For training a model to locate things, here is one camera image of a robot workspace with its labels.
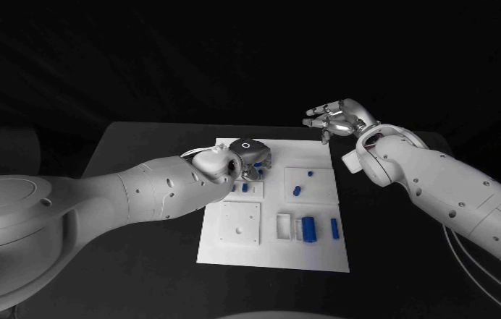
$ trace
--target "dark table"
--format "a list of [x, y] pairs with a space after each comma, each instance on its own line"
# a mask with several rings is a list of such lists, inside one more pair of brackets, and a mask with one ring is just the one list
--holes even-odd
[[[450, 153], [436, 133], [417, 132]], [[216, 137], [317, 140], [306, 127], [114, 123], [84, 176], [214, 145]], [[501, 309], [453, 259], [442, 225], [411, 204], [398, 184], [377, 187], [341, 160], [354, 137], [329, 149], [338, 181], [351, 273], [196, 264], [203, 210], [124, 226], [86, 245], [21, 318], [218, 318], [294, 310], [346, 318], [498, 318]]]

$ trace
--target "white platform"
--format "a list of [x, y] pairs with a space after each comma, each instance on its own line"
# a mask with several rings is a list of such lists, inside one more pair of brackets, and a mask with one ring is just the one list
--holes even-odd
[[[215, 144], [229, 145], [234, 140], [235, 138], [218, 138]], [[235, 196], [225, 197], [221, 202], [205, 207], [198, 263], [349, 272], [335, 181], [332, 183], [335, 195], [329, 196], [329, 202], [287, 203], [284, 199], [284, 188], [291, 185], [284, 181], [284, 169], [302, 168], [306, 172], [315, 169], [332, 169], [329, 147], [319, 141], [309, 140], [258, 141], [270, 147], [273, 155], [273, 168], [264, 169], [263, 199], [237, 196], [238, 202], [261, 203], [258, 244], [254, 240], [245, 244], [221, 240], [224, 201], [237, 201]], [[277, 239], [280, 213], [290, 215], [290, 239]], [[296, 220], [304, 216], [315, 217], [316, 243], [296, 241]], [[330, 218], [338, 220], [339, 239], [332, 238]]]

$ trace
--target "hole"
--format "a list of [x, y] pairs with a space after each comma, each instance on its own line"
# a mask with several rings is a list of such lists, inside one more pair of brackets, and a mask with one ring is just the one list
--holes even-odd
[[52, 206], [52, 201], [50, 201], [47, 198], [43, 198], [39, 202], [40, 202], [46, 207], [50, 207], [50, 206]]

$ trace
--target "white plastic block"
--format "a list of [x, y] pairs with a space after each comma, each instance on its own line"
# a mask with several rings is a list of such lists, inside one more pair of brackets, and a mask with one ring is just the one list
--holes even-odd
[[303, 221], [300, 219], [294, 220], [294, 235], [296, 235], [296, 242], [303, 241]]
[[[247, 192], [242, 191], [242, 185], [247, 184]], [[235, 191], [229, 192], [226, 199], [232, 200], [261, 200], [264, 196], [264, 183], [245, 180], [235, 180]]]
[[[294, 188], [300, 187], [300, 193], [294, 196]], [[336, 205], [338, 189], [332, 169], [284, 169], [284, 202], [303, 204]]]
[[218, 241], [238, 245], [258, 246], [260, 219], [260, 203], [222, 202]]
[[290, 241], [290, 214], [277, 214], [277, 239]]
[[356, 149], [354, 149], [346, 155], [343, 155], [341, 159], [348, 167], [348, 170], [352, 173], [356, 173], [362, 170], [362, 166], [359, 165], [359, 160], [356, 155]]

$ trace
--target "robotic hand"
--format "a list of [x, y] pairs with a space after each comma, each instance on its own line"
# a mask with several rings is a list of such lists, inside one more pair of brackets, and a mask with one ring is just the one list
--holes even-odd
[[0, 176], [0, 312], [49, 283], [86, 243], [131, 223], [173, 219], [219, 201], [234, 181], [271, 166], [239, 139], [85, 179]]
[[352, 173], [364, 170], [381, 187], [397, 182], [420, 209], [489, 253], [501, 258], [501, 185], [473, 167], [430, 150], [404, 128], [381, 124], [351, 99], [307, 111], [309, 127], [330, 135], [358, 137], [356, 148], [342, 158]]

